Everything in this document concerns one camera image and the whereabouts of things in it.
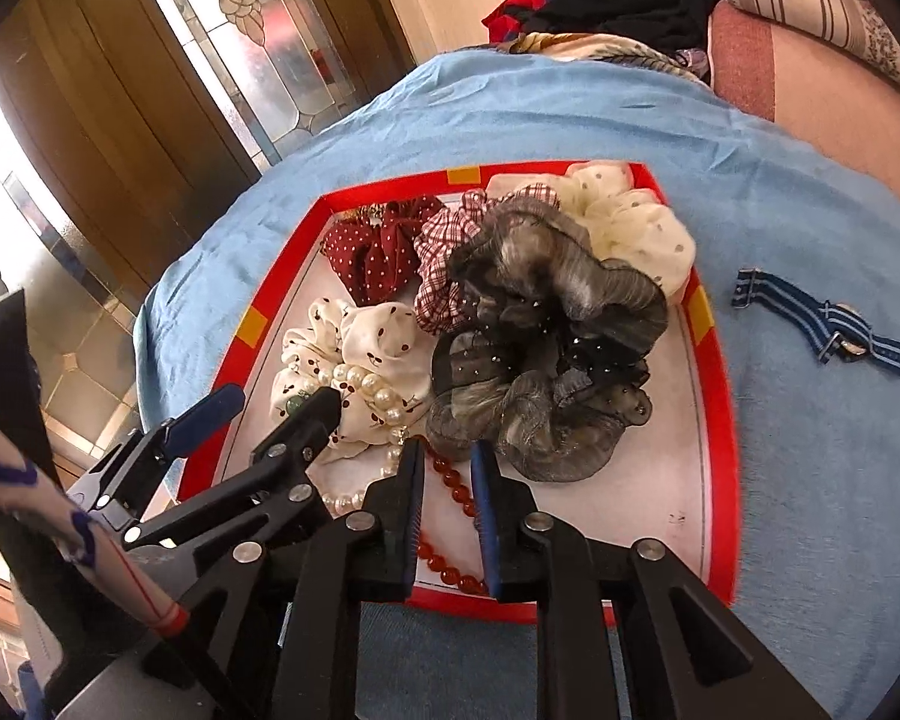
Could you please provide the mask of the patterned beige cloth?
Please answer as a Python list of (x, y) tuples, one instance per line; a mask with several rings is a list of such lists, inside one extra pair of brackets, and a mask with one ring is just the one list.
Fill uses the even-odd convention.
[(704, 49), (678, 49), (676, 54), (668, 55), (640, 41), (617, 34), (528, 32), (505, 43), (498, 43), (494, 49), (512, 55), (544, 55), (558, 62), (596, 60), (621, 67), (660, 71), (665, 75), (696, 80), (704, 85), (710, 83), (710, 60)]

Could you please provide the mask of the pink bolster cushion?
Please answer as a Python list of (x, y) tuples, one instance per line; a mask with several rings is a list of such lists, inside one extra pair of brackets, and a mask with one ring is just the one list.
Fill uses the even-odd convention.
[(722, 2), (710, 18), (718, 98), (805, 140), (900, 198), (900, 91), (854, 57)]

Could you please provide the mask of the white cherry print scrunchie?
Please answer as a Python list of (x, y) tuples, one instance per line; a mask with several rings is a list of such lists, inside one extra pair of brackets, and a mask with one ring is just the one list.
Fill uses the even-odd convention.
[(341, 394), (341, 419), (323, 452), (344, 460), (397, 445), (424, 426), (432, 403), (436, 339), (402, 302), (357, 307), (344, 299), (310, 304), (308, 325), (289, 328), (272, 381), (269, 416), (283, 421), (318, 388)]

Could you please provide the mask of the grey black organza scrunchie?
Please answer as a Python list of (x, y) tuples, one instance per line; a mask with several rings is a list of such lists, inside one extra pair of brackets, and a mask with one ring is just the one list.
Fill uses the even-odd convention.
[(463, 322), (432, 358), (427, 437), (452, 460), (486, 440), (521, 476), (575, 483), (652, 416), (647, 356), (668, 327), (662, 289), (598, 260), (580, 224), (507, 200), (448, 259)]

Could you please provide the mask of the leopard print scrunchie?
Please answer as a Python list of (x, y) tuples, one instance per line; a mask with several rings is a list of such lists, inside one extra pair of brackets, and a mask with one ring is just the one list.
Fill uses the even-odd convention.
[(385, 220), (386, 205), (383, 203), (368, 203), (367, 205), (354, 206), (340, 211), (336, 215), (336, 221), (340, 224), (355, 224), (356, 226), (380, 226)]

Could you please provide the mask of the wooden door frame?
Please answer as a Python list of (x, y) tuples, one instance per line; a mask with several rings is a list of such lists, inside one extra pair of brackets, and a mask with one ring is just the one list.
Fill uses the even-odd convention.
[[(391, 0), (313, 0), (357, 91), (414, 59)], [(137, 301), (261, 174), (155, 0), (0, 0), (0, 107), (100, 302)]]

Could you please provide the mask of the red polka dot scrunchie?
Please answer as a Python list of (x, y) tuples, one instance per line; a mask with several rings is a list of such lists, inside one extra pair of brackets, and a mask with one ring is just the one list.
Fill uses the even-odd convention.
[(335, 221), (320, 244), (331, 270), (359, 307), (388, 301), (418, 274), (414, 241), (424, 223), (443, 210), (436, 195), (384, 205), (380, 226)]

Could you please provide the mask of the stained glass door panel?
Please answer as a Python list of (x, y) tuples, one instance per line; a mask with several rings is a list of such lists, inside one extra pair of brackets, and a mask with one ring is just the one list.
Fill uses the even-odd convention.
[(155, 0), (260, 171), (357, 107), (313, 0)]

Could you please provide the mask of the cream dotted organza scrunchie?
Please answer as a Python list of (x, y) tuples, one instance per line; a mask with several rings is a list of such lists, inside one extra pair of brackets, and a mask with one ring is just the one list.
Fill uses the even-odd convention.
[(696, 260), (696, 242), (673, 210), (650, 188), (635, 183), (622, 161), (574, 163), (559, 174), (500, 174), (487, 184), (493, 199), (543, 184), (557, 195), (564, 215), (589, 233), (597, 259), (621, 259), (651, 277), (670, 304), (685, 294)]

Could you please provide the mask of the dark clothes pile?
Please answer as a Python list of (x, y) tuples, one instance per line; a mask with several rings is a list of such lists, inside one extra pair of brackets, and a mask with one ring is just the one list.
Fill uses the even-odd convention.
[(662, 54), (705, 49), (720, 0), (502, 0), (482, 18), (491, 43), (546, 34), (614, 34)]

